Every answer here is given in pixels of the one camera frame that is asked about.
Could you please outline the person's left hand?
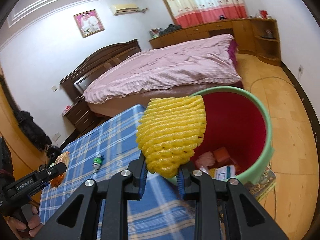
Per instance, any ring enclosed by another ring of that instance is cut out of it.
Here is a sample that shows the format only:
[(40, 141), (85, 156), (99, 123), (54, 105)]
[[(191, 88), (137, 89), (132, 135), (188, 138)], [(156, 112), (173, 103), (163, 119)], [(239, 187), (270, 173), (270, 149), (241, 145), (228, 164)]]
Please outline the person's left hand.
[(35, 237), (35, 235), (39, 232), (39, 230), (43, 227), (43, 224), (41, 223), (41, 219), (38, 215), (38, 210), (35, 206), (31, 206), (31, 211), (33, 213), (33, 216), (31, 219), (28, 220), (28, 224), (25, 225), (22, 221), (17, 220), (13, 217), (9, 217), (7, 224), (13, 231), (14, 235), (17, 237), (17, 239), (23, 239), (19, 232), (22, 230), (25, 230), (27, 227), (29, 227), (29, 236)]

